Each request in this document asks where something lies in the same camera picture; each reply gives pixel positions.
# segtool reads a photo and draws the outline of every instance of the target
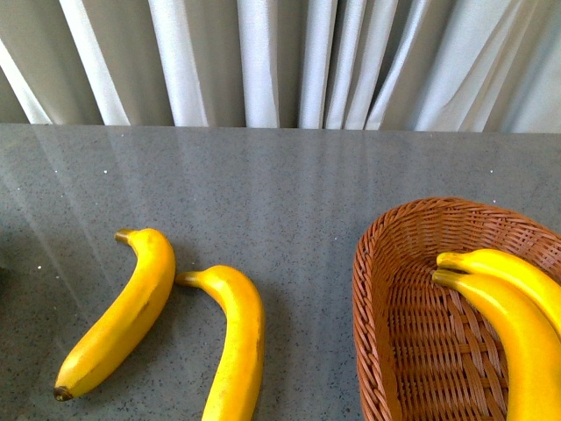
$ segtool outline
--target woven basket weave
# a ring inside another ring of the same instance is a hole
[[[405,203],[365,232],[353,328],[366,420],[504,420],[507,360],[493,327],[432,283],[444,251],[497,248],[559,282],[561,237],[519,213],[456,197]]]

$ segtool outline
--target bunch of bananas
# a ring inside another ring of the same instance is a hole
[[[462,294],[501,338],[507,420],[561,420],[561,286],[527,261],[494,249],[441,253],[437,265],[433,281]]]
[[[145,337],[163,310],[174,280],[203,289],[226,315],[226,340],[203,420],[249,421],[263,375],[265,312],[252,281],[227,266],[175,277],[175,256],[159,231],[122,229],[115,239],[132,247],[138,262],[131,279],[62,363],[54,397],[88,393],[113,373]]]

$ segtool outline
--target curtain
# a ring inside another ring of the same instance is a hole
[[[0,123],[561,132],[556,0],[3,0]]]

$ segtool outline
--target banana tip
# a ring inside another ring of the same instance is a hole
[[[66,386],[58,386],[53,390],[54,398],[59,402],[69,401],[73,398]]]
[[[117,241],[120,241],[121,243],[128,243],[129,242],[129,236],[133,232],[134,232],[134,230],[131,230],[130,228],[121,228],[120,230],[115,232],[115,239]]]
[[[181,272],[175,277],[175,283],[183,287],[196,287],[199,272]]]

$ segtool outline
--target gray countertop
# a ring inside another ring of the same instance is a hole
[[[352,259],[384,211],[462,196],[561,232],[561,136],[0,125],[0,418],[200,419],[225,318],[174,287],[123,365],[53,399],[60,364],[128,281],[113,239],[152,226],[179,271],[227,264],[266,308],[256,420],[361,419]]]

